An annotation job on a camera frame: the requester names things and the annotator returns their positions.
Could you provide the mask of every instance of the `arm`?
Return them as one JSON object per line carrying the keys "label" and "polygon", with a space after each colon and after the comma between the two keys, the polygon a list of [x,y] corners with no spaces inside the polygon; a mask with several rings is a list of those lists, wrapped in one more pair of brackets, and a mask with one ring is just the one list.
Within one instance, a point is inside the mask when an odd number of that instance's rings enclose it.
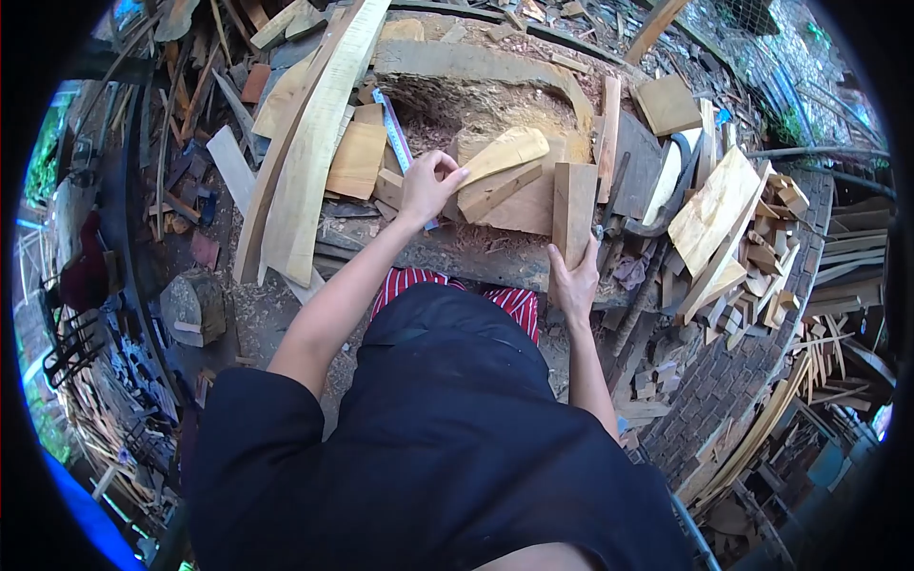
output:
{"label": "arm", "polygon": [[600,281],[597,246],[597,239],[590,236],[584,260],[572,271],[565,267],[565,260],[554,245],[549,244],[548,254],[552,271],[556,274],[558,306],[565,313],[571,340],[569,404],[590,412],[619,442],[616,411],[603,379],[597,345],[590,332],[590,307]]}
{"label": "arm", "polygon": [[362,319],[390,265],[409,239],[441,212],[467,172],[441,151],[416,159],[403,177],[403,207],[397,218],[299,310],[267,370],[298,381],[320,399],[327,367]]}

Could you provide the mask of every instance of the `wooden stick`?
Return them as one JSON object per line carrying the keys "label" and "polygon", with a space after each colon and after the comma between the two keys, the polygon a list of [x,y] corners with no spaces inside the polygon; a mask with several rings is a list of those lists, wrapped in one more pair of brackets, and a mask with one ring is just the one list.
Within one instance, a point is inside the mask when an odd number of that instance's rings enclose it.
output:
{"label": "wooden stick", "polygon": [[835,400],[836,398],[850,397],[851,395],[856,395],[857,393],[862,393],[863,391],[867,390],[868,388],[869,388],[869,385],[858,386],[857,388],[852,388],[849,391],[845,391],[843,393],[838,393],[837,395],[831,395],[830,397],[824,397],[824,398],[817,398],[813,401],[810,401],[809,404],[810,405],[821,405],[822,403],[827,403],[828,401]]}
{"label": "wooden stick", "polygon": [[229,43],[226,41],[225,30],[222,29],[222,15],[219,13],[219,6],[216,4],[216,0],[209,0],[209,4],[213,8],[213,18],[216,19],[216,31],[219,33],[219,43],[222,44],[222,49],[226,52],[226,61],[228,66],[231,67],[231,54],[229,54]]}

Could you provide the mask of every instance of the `red striped pants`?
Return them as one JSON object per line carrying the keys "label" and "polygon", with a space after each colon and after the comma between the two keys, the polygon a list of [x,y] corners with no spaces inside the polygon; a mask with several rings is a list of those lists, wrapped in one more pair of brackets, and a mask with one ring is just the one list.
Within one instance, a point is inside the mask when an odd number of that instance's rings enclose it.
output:
{"label": "red striped pants", "polygon": [[[381,311],[381,308],[390,303],[391,300],[409,286],[423,281],[440,283],[441,285],[466,291],[466,288],[459,281],[452,280],[438,271],[416,270],[415,268],[397,270],[396,268],[391,268],[388,276],[384,279],[384,284],[381,286],[381,292],[375,299],[375,305],[371,310],[371,319],[375,319],[375,315]],[[515,319],[521,329],[526,331],[533,343],[539,343],[537,295],[534,292],[519,288],[495,288],[483,293],[483,297],[492,303],[497,303],[499,307]]]}

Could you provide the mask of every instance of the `left hand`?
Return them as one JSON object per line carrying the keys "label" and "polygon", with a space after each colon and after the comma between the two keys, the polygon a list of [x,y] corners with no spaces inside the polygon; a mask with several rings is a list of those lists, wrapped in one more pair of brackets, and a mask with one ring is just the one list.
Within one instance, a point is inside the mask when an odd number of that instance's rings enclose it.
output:
{"label": "left hand", "polygon": [[425,153],[414,160],[403,175],[403,201],[398,220],[416,229],[436,217],[457,185],[470,173],[441,151]]}

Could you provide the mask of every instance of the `metal ruler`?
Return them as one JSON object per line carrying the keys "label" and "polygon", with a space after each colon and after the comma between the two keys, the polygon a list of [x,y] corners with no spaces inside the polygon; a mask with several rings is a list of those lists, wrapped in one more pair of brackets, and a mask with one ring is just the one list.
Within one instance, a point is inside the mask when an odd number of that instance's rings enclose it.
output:
{"label": "metal ruler", "polygon": [[[381,93],[381,90],[378,88],[374,88],[371,91],[371,97],[375,100],[375,103],[380,103],[384,106],[384,127],[388,130],[390,146],[397,156],[400,170],[405,174],[409,165],[412,164],[412,153],[409,151],[409,145],[406,142],[406,137],[403,135],[403,129],[400,128],[399,121],[397,121],[397,114],[394,113],[394,108],[390,104],[390,98]],[[438,218],[433,218],[425,225],[426,230],[432,230],[437,227]]]}

